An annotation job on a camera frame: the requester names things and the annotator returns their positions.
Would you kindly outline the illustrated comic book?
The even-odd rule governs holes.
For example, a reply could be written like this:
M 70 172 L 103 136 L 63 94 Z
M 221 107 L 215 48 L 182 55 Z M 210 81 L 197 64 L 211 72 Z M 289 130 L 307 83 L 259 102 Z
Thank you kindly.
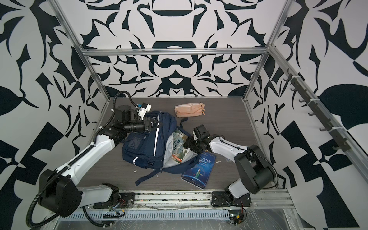
M 172 160 L 177 164 L 181 164 L 191 159 L 194 153 L 190 149 L 184 147 L 184 144 L 189 136 L 177 128 L 172 134 L 172 137 Z

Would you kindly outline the blue Little Prince book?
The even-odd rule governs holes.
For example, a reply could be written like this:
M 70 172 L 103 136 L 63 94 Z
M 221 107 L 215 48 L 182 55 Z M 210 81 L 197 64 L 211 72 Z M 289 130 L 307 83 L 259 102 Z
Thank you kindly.
M 181 179 L 200 189 L 205 189 L 215 161 L 216 155 L 212 153 L 204 152 L 200 154 L 198 163 L 186 170 L 181 175 Z

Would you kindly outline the navy blue backpack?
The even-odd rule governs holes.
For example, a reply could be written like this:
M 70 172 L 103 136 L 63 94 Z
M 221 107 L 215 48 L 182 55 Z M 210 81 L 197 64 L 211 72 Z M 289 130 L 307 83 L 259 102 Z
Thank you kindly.
M 176 131 L 184 136 L 191 137 L 188 132 L 177 126 L 174 116 L 168 112 L 153 111 L 147 117 L 162 122 L 163 126 L 151 132 L 134 132 L 126 138 L 122 147 L 123 160 L 143 169 L 153 171 L 135 182 L 139 186 L 146 180 L 161 172 L 182 174 L 194 167 L 200 160 L 199 154 L 183 147 L 185 140 L 180 138 L 179 143 L 174 137 Z M 175 144 L 187 154 L 181 162 L 173 159 Z

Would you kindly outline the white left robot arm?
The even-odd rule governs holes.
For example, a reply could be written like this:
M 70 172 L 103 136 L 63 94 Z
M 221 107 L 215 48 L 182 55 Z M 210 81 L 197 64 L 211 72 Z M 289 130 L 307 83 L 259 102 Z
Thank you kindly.
M 135 110 L 130 106 L 116 108 L 111 124 L 101 128 L 87 148 L 56 170 L 46 170 L 41 174 L 39 194 L 33 204 L 39 204 L 61 217 L 95 203 L 116 205 L 119 197 L 117 187 L 111 184 L 78 185 L 86 173 L 128 133 L 157 130 L 162 126 L 161 122 L 146 116 L 150 109 L 151 105 L 146 103 L 138 104 Z

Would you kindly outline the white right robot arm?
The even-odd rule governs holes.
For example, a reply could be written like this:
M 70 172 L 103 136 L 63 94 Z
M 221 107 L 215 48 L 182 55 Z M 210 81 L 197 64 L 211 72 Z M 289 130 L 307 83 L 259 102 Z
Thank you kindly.
M 249 193 L 257 194 L 277 178 L 273 165 L 257 145 L 237 145 L 222 136 L 211 135 L 203 125 L 193 129 L 193 137 L 185 141 L 184 147 L 195 153 L 219 154 L 236 164 L 240 178 L 226 189 L 234 199 Z

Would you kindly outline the pink pencil case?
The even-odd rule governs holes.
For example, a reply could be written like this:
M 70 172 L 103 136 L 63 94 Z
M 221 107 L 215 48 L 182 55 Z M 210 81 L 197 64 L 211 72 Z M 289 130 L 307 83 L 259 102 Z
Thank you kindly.
M 177 105 L 174 113 L 178 118 L 182 117 L 198 117 L 205 114 L 204 103 L 186 103 Z

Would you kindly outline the small green circuit board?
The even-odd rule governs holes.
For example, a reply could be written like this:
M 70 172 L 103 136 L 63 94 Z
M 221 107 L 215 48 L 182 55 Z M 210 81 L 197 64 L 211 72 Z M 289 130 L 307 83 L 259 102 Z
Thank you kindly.
M 242 210 L 231 210 L 229 213 L 229 222 L 232 225 L 239 225 L 247 219 L 247 212 L 245 209 Z

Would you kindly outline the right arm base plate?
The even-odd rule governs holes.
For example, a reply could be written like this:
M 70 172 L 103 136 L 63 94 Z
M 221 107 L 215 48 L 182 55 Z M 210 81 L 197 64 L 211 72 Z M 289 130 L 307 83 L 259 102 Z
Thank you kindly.
M 228 191 L 222 192 L 212 192 L 211 205 L 214 208 L 221 207 L 250 207 L 252 205 L 252 200 L 249 194 L 245 194 L 240 198 L 235 198 Z

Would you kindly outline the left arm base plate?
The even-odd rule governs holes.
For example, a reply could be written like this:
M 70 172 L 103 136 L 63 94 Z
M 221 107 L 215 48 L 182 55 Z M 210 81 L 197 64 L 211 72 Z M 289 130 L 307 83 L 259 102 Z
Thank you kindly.
M 134 205 L 135 193 L 133 192 L 124 192 L 124 193 L 114 193 L 109 198 L 107 202 L 104 203 L 95 203 L 93 205 L 94 209 L 125 209 L 130 208 Z

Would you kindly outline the grey wall hook rack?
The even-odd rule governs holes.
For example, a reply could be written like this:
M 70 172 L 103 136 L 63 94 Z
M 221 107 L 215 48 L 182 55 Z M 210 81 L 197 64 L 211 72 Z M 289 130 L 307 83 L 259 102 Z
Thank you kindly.
M 306 104 L 311 109 L 311 113 L 309 113 L 309 115 L 318 118 L 323 126 L 320 128 L 320 131 L 327 131 L 336 142 L 337 146 L 333 147 L 333 149 L 342 150 L 343 152 L 351 150 L 352 147 L 348 141 L 347 135 L 344 133 L 345 129 L 336 121 L 335 118 L 333 118 L 332 114 L 328 111 L 322 101 L 318 99 L 315 93 L 313 93 L 302 77 L 293 75 L 289 70 L 287 70 L 287 78 L 285 80 L 289 81 L 293 85 L 294 88 L 291 90 L 298 92 L 302 97 L 299 102 Z

